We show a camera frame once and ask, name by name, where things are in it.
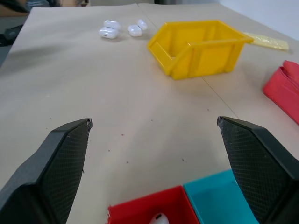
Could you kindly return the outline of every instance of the yellow plastic bin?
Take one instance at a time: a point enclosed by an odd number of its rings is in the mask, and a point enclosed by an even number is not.
[[[253,38],[221,21],[168,22],[148,49],[173,79],[230,72],[245,43]]]

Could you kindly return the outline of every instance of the red cloth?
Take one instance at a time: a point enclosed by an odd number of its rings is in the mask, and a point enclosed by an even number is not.
[[[299,125],[299,65],[285,61],[263,87],[264,94]]]

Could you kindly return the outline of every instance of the table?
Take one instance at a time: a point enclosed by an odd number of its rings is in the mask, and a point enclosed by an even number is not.
[[[126,27],[140,18],[148,33],[130,37]],[[246,46],[232,73],[165,76],[146,49],[149,39],[165,21],[211,18],[287,40],[293,53]],[[123,27],[116,40],[99,38],[107,19]],[[284,59],[295,60],[298,46],[214,4],[34,8],[0,69],[0,188],[50,130],[88,117],[72,224],[105,223],[109,205],[229,169],[218,116],[265,126],[298,155],[299,127],[260,91]]]

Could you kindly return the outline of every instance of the blue box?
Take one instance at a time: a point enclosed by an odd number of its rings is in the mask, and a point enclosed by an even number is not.
[[[201,224],[258,224],[232,170],[183,187]]]

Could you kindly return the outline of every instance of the wireless earbud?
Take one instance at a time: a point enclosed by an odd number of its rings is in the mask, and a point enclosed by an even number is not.
[[[128,31],[132,37],[142,36],[142,31],[147,29],[148,26],[143,20],[138,20],[137,25],[131,25],[128,27]]]
[[[106,20],[104,27],[99,30],[99,34],[101,37],[114,39],[117,37],[120,28],[121,26],[118,22]]]
[[[168,218],[163,213],[156,214],[149,224],[169,224]]]

